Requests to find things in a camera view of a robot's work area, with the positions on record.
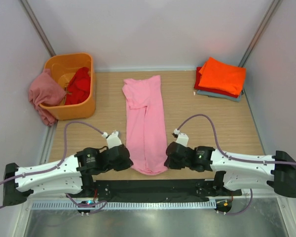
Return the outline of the pink t-shirt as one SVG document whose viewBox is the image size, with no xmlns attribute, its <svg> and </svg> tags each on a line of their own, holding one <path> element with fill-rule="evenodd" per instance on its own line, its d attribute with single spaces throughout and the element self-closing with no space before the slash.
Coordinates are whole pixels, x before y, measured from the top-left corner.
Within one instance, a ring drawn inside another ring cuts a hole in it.
<svg viewBox="0 0 296 237">
<path fill-rule="evenodd" d="M 145 175 L 167 170 L 167 137 L 161 76 L 125 79 L 122 88 L 126 101 L 126 147 L 132 168 Z"/>
</svg>

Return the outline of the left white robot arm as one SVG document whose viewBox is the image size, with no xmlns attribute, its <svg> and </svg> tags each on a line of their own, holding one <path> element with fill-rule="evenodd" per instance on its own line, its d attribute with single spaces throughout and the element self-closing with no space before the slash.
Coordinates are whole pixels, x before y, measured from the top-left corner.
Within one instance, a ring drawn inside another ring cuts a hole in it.
<svg viewBox="0 0 296 237">
<path fill-rule="evenodd" d="M 96 187 L 93 176 L 110 170 L 130 168 L 133 162 L 124 145 L 100 149 L 85 148 L 63 161 L 32 167 L 9 163 L 5 167 L 3 206 L 24 203 L 28 197 L 68 194 L 72 198 L 89 198 Z"/>
</svg>

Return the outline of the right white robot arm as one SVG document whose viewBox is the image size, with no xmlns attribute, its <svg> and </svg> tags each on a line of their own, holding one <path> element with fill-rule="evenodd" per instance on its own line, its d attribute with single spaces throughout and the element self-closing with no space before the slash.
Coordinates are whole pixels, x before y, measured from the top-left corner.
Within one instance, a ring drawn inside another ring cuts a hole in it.
<svg viewBox="0 0 296 237">
<path fill-rule="evenodd" d="M 296 161 L 284 151 L 253 156 L 228 153 L 213 147 L 194 149 L 172 142 L 166 149 L 165 166 L 215 173 L 214 185 L 229 191 L 273 189 L 278 195 L 296 198 Z"/>
</svg>

